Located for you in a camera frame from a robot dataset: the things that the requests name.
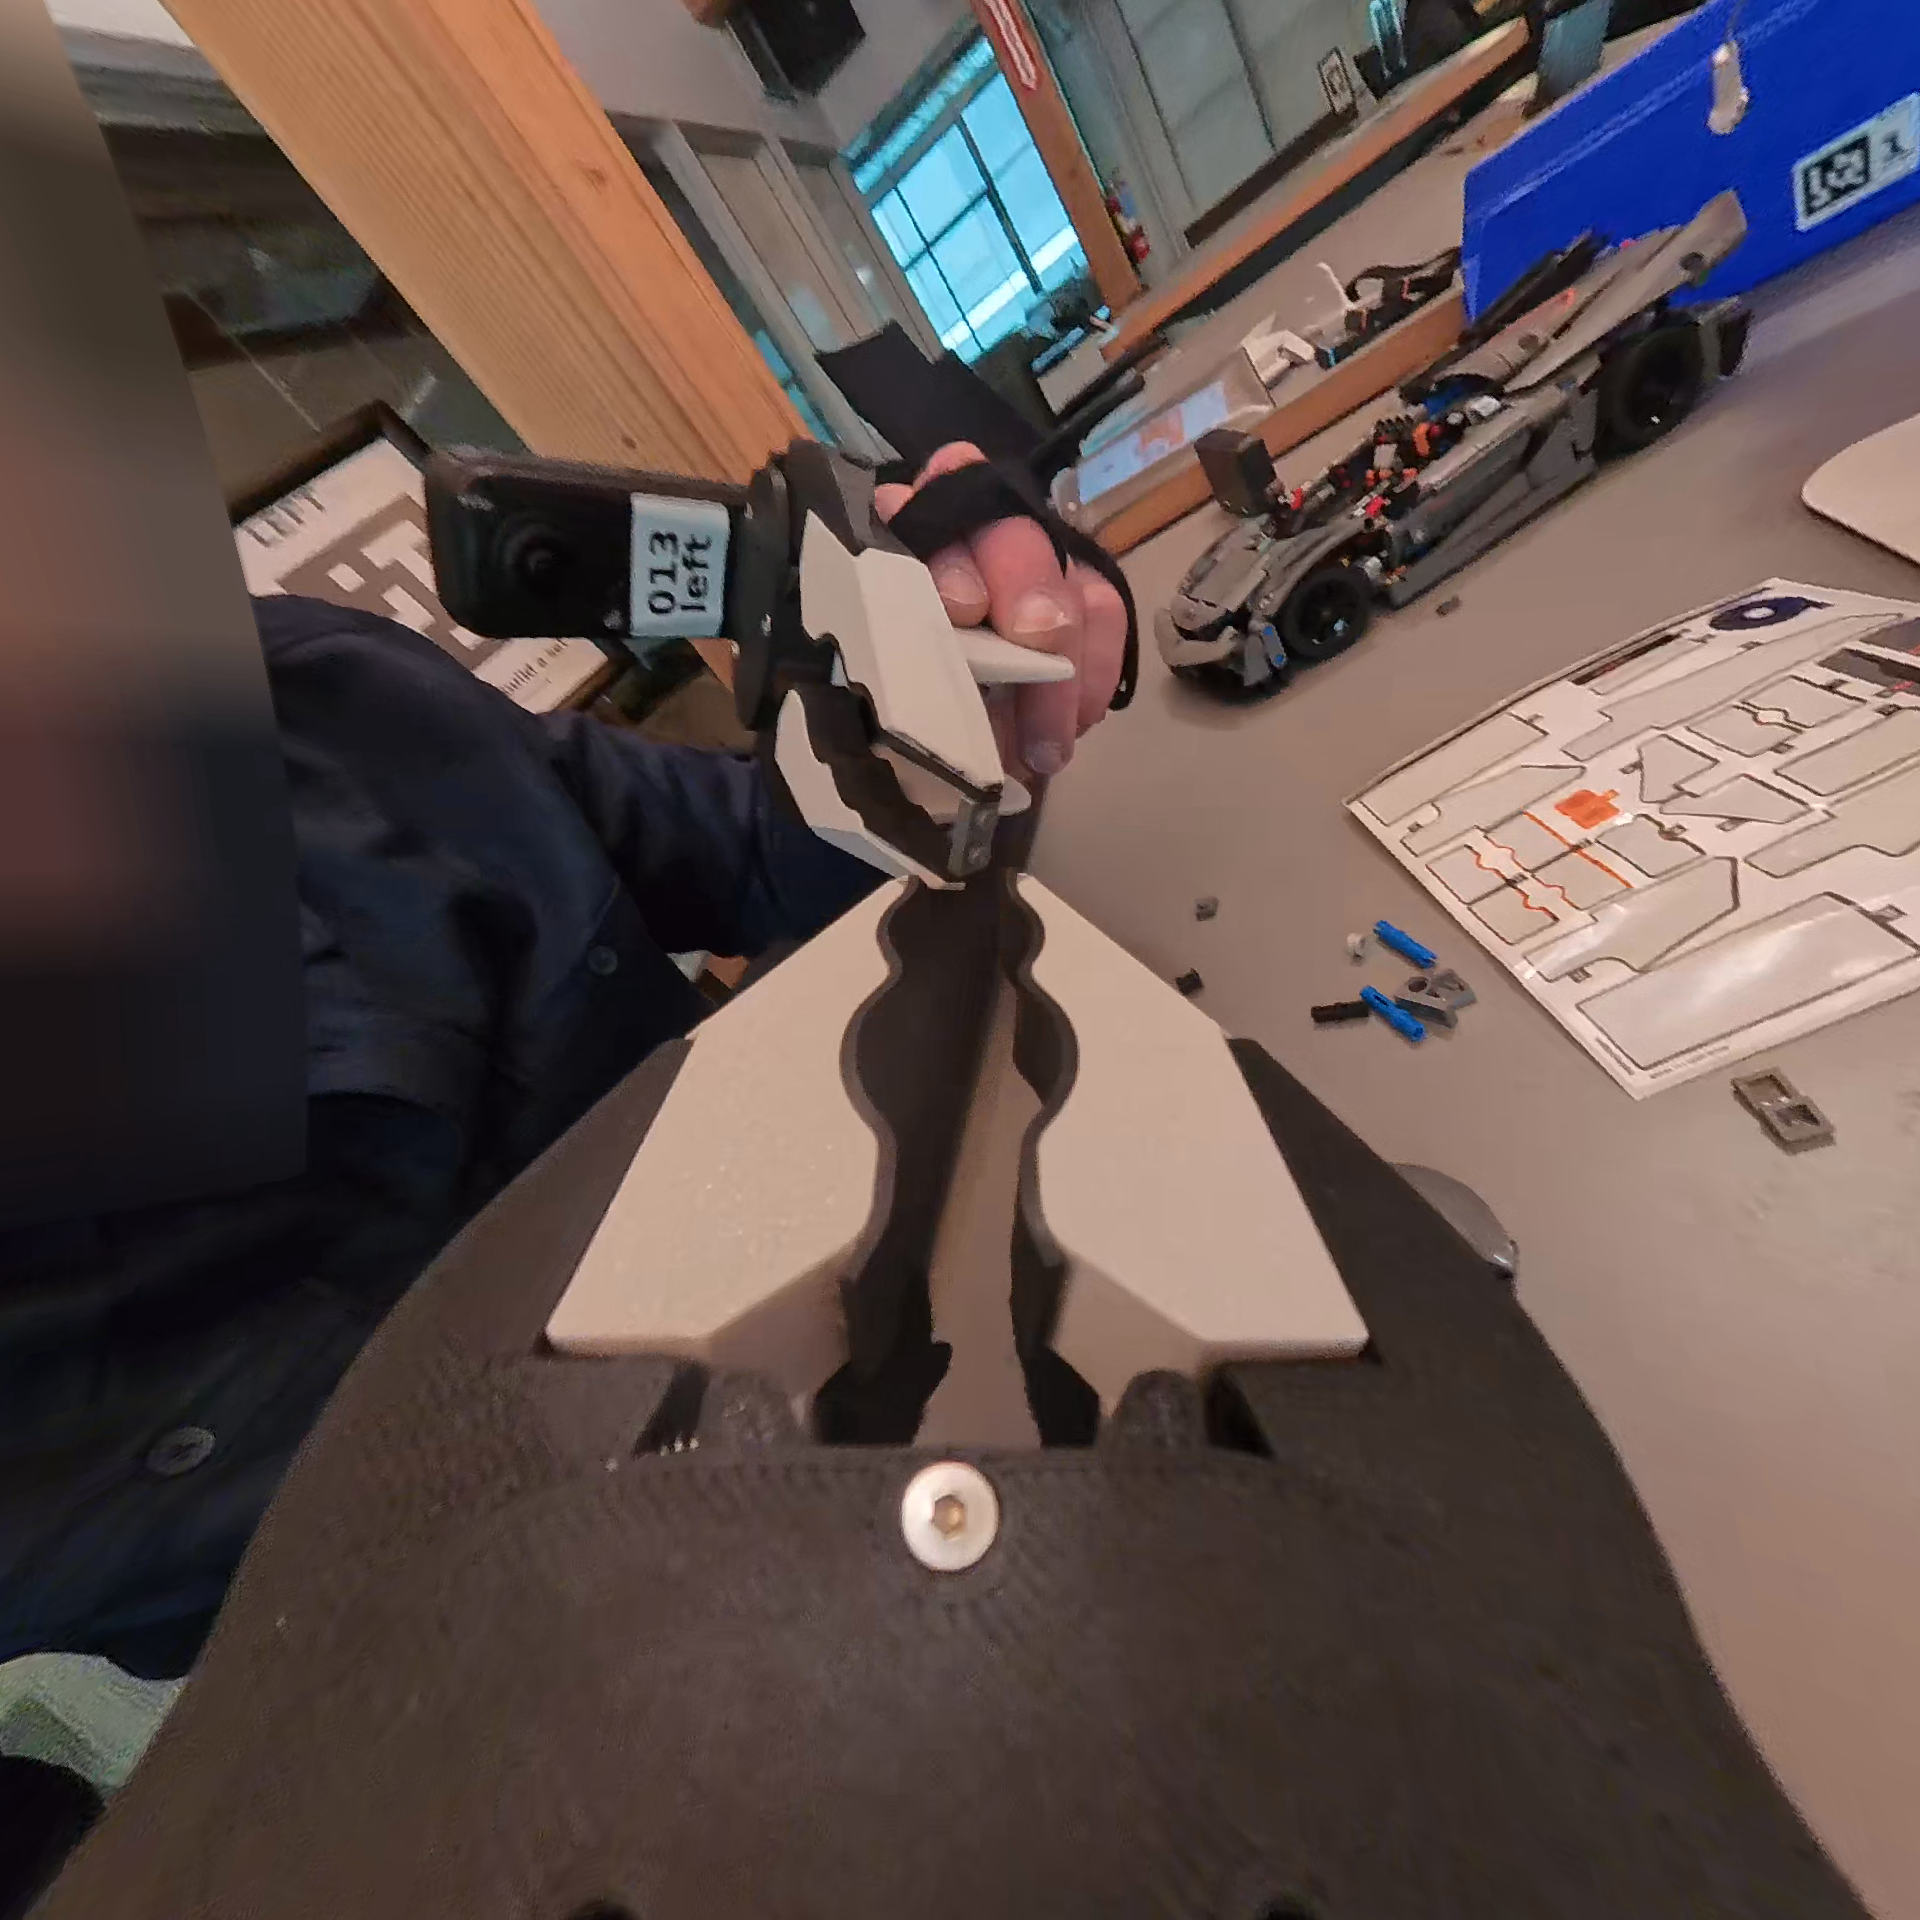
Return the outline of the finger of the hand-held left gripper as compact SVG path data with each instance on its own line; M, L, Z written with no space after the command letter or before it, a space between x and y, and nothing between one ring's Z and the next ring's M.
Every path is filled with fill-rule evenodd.
M867 822L856 807L843 798L828 760L812 748L805 717L778 717L772 768L805 826L828 846L852 855L886 880L911 880L928 888L960 888L964 884L949 874L939 855L933 856L933 863L926 863L926 858L902 853L875 825Z
M984 694L928 569L899 550L855 550L820 516L800 541L800 616L837 654L870 752L926 816L997 822L1005 773Z

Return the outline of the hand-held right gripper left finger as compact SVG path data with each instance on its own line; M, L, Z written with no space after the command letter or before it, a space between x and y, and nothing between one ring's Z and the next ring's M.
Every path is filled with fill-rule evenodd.
M946 1362L950 1176L954 890L899 880L693 1032L543 1338L758 1375L832 1438L904 1438Z

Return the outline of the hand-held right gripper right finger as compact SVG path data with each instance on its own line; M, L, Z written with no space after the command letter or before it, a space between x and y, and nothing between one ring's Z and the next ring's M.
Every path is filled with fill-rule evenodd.
M1045 1448L1098 1439L1134 1381L1342 1362L1368 1330L1224 1030L1040 880L1008 880L1011 1314Z

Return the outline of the black plate lego assembly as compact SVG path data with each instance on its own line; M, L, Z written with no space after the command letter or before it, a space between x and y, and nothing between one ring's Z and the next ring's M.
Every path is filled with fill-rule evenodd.
M1515 1284L1520 1248L1500 1214L1461 1178L1421 1164L1398 1164L1398 1176L1426 1200L1452 1231L1467 1244L1477 1258L1493 1269L1501 1281Z

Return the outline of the lego sticker sheet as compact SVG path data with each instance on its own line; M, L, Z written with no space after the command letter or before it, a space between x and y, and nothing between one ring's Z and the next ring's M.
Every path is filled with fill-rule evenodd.
M1349 814L1632 1097L1917 988L1917 606L1762 581Z

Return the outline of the person's left forearm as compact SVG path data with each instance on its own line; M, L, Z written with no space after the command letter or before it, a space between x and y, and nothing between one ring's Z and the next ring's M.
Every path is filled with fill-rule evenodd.
M586 712L493 712L488 769L540 880L540 928L574 945L606 911L660 952L756 958L802 944L879 888L862 856L792 820L736 753L658 743Z

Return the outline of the grey lego vehicle model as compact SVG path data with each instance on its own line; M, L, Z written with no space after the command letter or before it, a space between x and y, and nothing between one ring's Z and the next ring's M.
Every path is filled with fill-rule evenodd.
M1668 437L1744 361L1747 303L1695 300L1744 234L1726 186L1685 223L1542 256L1397 414L1214 540L1156 615L1164 664L1222 700L1279 688Z

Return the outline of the person's left hand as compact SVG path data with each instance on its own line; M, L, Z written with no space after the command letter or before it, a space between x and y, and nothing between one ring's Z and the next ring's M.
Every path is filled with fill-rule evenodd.
M1116 564L1094 543L1072 546L1040 490L970 441L939 447L915 477L886 468L872 504L926 561L956 628L1067 664L1067 678L988 692L1005 773L1024 786L1053 780L1136 692L1139 615Z

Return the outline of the white printed sign board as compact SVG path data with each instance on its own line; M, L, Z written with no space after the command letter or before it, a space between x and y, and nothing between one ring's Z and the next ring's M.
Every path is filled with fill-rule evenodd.
M254 594L300 594L388 616L528 712L586 705L613 668L587 640L491 640L440 602L426 525L427 447L372 408L230 506Z

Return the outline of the person's navy clothing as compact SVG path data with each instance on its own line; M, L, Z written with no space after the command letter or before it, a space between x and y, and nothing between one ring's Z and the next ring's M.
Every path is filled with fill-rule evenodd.
M254 615L293 807L303 1168L4 1230L4 1661L183 1676L376 1322L703 1016L678 958L706 950L614 911L582 945L540 928L488 732L548 712L382 615L294 594Z

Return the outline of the wooden panel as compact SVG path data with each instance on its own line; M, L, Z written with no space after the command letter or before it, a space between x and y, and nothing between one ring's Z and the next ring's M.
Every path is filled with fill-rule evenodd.
M805 434L536 7L166 10L532 452L743 481Z

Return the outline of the tablet device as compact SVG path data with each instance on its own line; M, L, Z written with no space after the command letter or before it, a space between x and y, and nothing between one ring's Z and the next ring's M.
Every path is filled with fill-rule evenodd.
M1048 484L1048 504L1086 533L1198 468L1196 444L1218 426L1250 429L1274 412L1274 392L1248 367L1167 400L1086 449Z

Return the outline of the window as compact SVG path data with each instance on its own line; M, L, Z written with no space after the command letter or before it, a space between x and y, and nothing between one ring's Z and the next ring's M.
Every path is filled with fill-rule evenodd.
M1088 254L983 40L863 134L848 169L939 345L966 362L1088 287Z

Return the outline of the wooden desk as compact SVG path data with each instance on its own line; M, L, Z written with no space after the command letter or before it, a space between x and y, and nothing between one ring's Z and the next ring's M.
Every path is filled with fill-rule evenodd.
M1530 25L1522 13L1514 13L1398 86L1350 133L1334 136L1234 214L1171 279L1125 305L1107 357L1116 358L1140 337L1198 319L1246 293L1384 177L1471 118L1520 78L1527 58Z

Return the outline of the pale green cloth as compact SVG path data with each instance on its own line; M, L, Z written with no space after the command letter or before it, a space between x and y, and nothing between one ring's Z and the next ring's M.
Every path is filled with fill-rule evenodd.
M63 1769L109 1801L183 1686L183 1677L140 1677L96 1655L44 1650L4 1661L2 1754Z

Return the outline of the blue plastic bin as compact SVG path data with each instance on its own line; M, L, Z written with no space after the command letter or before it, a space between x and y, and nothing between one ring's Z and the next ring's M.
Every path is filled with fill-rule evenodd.
M1917 198L1917 4L1702 4L1477 162L1461 276L1478 319L1542 256L1636 239L1735 191L1739 294Z

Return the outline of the white book stand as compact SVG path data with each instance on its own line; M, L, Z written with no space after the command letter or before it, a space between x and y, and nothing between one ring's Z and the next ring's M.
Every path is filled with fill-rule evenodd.
M1908 416L1840 447L1812 468L1799 493L1814 516L1912 567L1920 561L1917 424Z

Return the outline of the small grey lego bracket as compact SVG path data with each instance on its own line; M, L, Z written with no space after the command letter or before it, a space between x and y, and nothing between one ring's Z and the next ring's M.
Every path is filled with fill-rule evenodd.
M1834 1120L1781 1069L1744 1071L1733 1080L1735 1101L1787 1154L1836 1142Z

